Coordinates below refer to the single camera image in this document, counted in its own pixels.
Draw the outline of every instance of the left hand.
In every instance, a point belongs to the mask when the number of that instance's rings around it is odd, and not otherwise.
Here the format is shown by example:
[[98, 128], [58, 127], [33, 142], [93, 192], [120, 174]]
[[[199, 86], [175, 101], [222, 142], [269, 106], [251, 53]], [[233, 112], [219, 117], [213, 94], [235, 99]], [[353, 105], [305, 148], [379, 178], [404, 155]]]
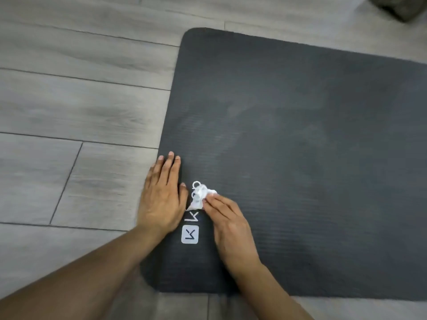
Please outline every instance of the left hand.
[[169, 152], [164, 161], [159, 156], [145, 179], [138, 208], [137, 226], [155, 229], [166, 236], [174, 231], [184, 215], [188, 190], [184, 183], [178, 186], [181, 158]]

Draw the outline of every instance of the white logo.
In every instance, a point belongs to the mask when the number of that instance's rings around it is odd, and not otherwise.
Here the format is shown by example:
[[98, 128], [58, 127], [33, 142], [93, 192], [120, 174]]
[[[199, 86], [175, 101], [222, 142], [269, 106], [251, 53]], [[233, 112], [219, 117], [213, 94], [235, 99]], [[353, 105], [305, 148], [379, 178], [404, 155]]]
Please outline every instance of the white logo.
[[193, 214], [191, 211], [189, 211], [189, 213], [193, 217], [193, 219], [184, 219], [184, 221], [192, 221], [192, 222], [198, 221], [197, 218], [195, 217], [196, 215], [199, 214], [198, 212], [196, 212], [195, 214]]
[[182, 226], [181, 242], [183, 244], [196, 244], [199, 242], [199, 226], [186, 224]]

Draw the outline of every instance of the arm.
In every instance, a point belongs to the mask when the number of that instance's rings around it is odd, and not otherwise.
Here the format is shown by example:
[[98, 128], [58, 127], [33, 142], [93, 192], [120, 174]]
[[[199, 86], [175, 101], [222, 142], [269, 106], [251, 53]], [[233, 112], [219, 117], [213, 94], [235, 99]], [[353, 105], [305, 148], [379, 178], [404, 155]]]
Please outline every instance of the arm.
[[150, 168], [134, 229], [0, 300], [0, 319], [102, 317], [131, 270], [178, 226], [188, 196], [177, 186], [180, 163], [171, 152]]
[[312, 320], [262, 265], [249, 227], [238, 205], [218, 194], [203, 208], [213, 221], [221, 259], [260, 320]]

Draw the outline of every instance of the dark fabric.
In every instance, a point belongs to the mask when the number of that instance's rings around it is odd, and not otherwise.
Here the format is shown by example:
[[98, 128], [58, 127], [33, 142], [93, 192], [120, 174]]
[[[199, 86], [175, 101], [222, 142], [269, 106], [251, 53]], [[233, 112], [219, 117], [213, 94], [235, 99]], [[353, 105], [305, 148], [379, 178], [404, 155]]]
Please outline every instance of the dark fabric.
[[[426, 139], [426, 65], [196, 28], [159, 153], [182, 156], [188, 186], [239, 204], [291, 295], [424, 300]], [[197, 217], [142, 274], [164, 292], [235, 292]], [[185, 224], [199, 225], [198, 244], [181, 243]]]

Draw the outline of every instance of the laminate flooring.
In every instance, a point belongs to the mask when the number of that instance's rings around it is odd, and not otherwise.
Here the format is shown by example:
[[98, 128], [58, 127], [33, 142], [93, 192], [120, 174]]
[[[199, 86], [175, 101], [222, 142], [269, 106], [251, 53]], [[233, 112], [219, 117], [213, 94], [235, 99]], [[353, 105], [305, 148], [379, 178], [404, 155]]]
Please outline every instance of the laminate flooring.
[[[0, 0], [0, 297], [134, 225], [194, 27], [427, 63], [426, 16], [404, 25], [366, 0]], [[427, 313], [425, 302], [298, 301], [316, 319]], [[254, 315], [239, 297], [158, 294], [135, 271], [106, 318]]]

